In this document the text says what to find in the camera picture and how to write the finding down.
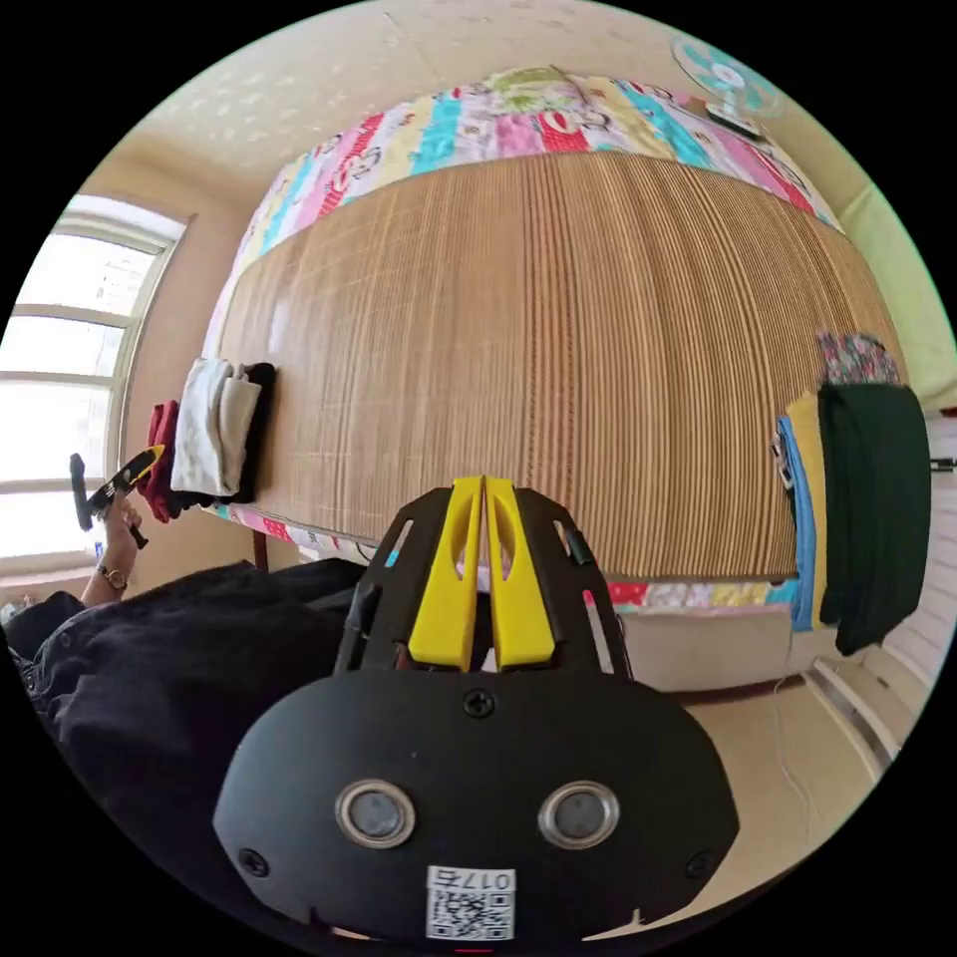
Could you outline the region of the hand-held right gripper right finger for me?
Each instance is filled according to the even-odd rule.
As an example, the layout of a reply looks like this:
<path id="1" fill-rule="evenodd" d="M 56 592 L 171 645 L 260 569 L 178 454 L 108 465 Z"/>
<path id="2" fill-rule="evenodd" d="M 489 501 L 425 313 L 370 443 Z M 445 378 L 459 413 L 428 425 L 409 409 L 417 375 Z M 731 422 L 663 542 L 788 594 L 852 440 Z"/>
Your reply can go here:
<path id="1" fill-rule="evenodd" d="M 504 478 L 484 481 L 489 595 L 499 671 L 543 667 L 555 651 L 517 493 Z"/>

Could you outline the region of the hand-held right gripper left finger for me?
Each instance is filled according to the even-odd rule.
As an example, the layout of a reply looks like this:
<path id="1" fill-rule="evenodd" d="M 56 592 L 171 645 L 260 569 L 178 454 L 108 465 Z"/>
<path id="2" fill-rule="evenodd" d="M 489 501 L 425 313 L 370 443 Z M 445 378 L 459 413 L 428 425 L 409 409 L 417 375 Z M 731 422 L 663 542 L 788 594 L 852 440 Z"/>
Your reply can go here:
<path id="1" fill-rule="evenodd" d="M 483 478 L 460 478 L 451 488 L 408 642 L 419 666 L 457 671 L 471 666 L 483 494 Z"/>

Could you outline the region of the person's left hand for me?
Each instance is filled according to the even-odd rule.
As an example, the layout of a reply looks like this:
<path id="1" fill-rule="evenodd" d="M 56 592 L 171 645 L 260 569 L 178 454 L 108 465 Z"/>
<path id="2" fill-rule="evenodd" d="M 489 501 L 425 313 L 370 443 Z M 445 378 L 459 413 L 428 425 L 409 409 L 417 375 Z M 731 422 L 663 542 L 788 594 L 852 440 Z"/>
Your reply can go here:
<path id="1" fill-rule="evenodd" d="M 133 531 L 139 530 L 142 518 L 122 494 L 117 494 L 103 517 L 104 550 L 101 563 L 108 571 L 117 571 L 128 578 L 135 566 L 139 547 Z"/>

